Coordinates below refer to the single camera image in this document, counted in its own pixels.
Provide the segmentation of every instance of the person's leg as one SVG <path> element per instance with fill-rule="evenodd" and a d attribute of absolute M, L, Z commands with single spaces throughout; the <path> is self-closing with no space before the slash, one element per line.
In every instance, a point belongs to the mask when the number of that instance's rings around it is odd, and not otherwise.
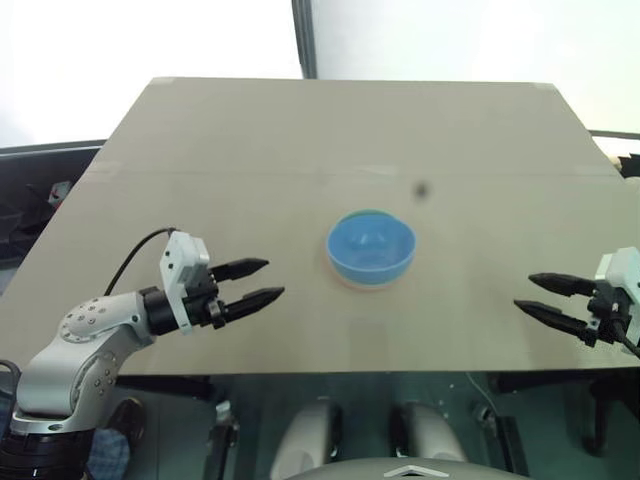
<path fill-rule="evenodd" d="M 121 480 L 131 451 L 127 437 L 117 430 L 96 430 L 87 469 L 94 480 Z"/>
<path fill-rule="evenodd" d="M 87 468 L 94 480 L 121 480 L 144 433 L 144 408 L 135 398 L 118 404 L 107 428 L 96 430 Z"/>

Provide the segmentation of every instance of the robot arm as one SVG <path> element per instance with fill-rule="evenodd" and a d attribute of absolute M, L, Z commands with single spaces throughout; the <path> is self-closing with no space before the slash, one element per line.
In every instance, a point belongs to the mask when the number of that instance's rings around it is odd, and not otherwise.
<path fill-rule="evenodd" d="M 559 273 L 536 273 L 529 279 L 553 293 L 590 297 L 588 322 L 570 317 L 540 302 L 515 300 L 523 312 L 541 323 L 593 347 L 597 340 L 622 343 L 626 353 L 640 358 L 640 252 L 621 248 L 600 260 L 595 279 Z"/>
<path fill-rule="evenodd" d="M 0 444 L 0 479 L 82 478 L 93 431 L 132 353 L 177 329 L 220 328 L 284 291 L 262 289 L 227 305 L 218 297 L 218 282 L 250 275 L 268 262 L 244 259 L 213 268 L 208 262 L 201 239 L 173 232 L 160 262 L 164 291 L 96 297 L 65 315 L 20 378 L 9 433 Z"/>

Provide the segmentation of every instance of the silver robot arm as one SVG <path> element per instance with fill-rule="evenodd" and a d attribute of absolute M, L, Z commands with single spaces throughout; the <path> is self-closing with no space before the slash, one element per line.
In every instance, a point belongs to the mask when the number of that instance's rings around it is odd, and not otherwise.
<path fill-rule="evenodd" d="M 80 479 L 93 432 L 135 351 L 157 335 L 194 325 L 221 328 L 276 300 L 284 288 L 264 288 L 226 304 L 218 283 L 269 262 L 247 258 L 209 268 L 202 239 L 174 231 L 160 270 L 164 291 L 96 297 L 64 316 L 54 339 L 27 365 L 18 383 L 8 433 L 0 442 L 0 480 Z"/>
<path fill-rule="evenodd" d="M 97 427 L 124 361 L 151 345 L 143 297 L 125 293 L 81 303 L 18 384 L 11 430 L 23 435 Z"/>

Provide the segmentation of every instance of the black cable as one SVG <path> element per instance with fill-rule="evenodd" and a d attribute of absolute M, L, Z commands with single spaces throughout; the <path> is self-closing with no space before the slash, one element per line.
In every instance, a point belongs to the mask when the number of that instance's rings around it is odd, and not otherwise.
<path fill-rule="evenodd" d="M 11 423 L 11 415 L 13 415 L 13 409 L 16 405 L 16 394 L 18 392 L 18 381 L 20 380 L 20 369 L 18 366 L 10 362 L 9 360 L 0 360 L 0 365 L 6 367 L 11 373 L 11 383 L 12 383 L 12 391 L 11 391 L 11 404 L 9 406 L 9 416 L 7 418 L 7 423 L 4 426 L 4 431 L 2 432 L 2 438 L 4 438 L 9 430 L 9 424 Z"/>
<path fill-rule="evenodd" d="M 118 268 L 118 271 L 116 271 L 116 274 L 113 276 L 113 278 L 109 282 L 109 285 L 107 286 L 107 289 L 104 292 L 104 296 L 106 297 L 107 295 L 111 295 L 111 292 L 113 291 L 113 287 L 115 287 L 116 283 L 118 283 L 118 280 L 120 280 L 122 273 L 125 271 L 129 263 L 131 263 L 131 260 L 133 260 L 133 257 L 136 256 L 138 251 L 144 246 L 145 243 L 147 243 L 153 237 L 160 235 L 161 233 L 168 233 L 169 236 L 171 236 L 171 234 L 177 230 L 178 229 L 174 227 L 160 228 L 158 230 L 151 232 L 149 235 L 147 235 L 142 240 L 140 240 L 138 244 L 135 247 L 133 247 L 133 249 L 129 252 L 129 255 L 127 255 L 127 258 L 124 259 L 124 262 L 122 262 L 122 265 L 120 265 L 120 268 Z"/>
<path fill-rule="evenodd" d="M 619 322 L 613 324 L 613 330 L 616 332 L 617 340 L 640 359 L 640 348 L 634 345 L 633 342 L 627 338 L 626 333 L 624 333 L 624 328 L 622 328 L 622 325 Z"/>

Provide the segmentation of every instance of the black stand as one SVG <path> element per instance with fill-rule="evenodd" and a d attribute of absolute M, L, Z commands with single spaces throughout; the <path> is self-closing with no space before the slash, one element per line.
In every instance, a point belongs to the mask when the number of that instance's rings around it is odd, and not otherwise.
<path fill-rule="evenodd" d="M 583 438 L 582 444 L 590 455 L 599 457 L 605 452 L 613 402 L 621 401 L 640 420 L 640 369 L 506 372 L 489 375 L 489 384 L 496 393 L 576 381 L 591 382 L 589 392 L 595 400 L 593 435 Z"/>

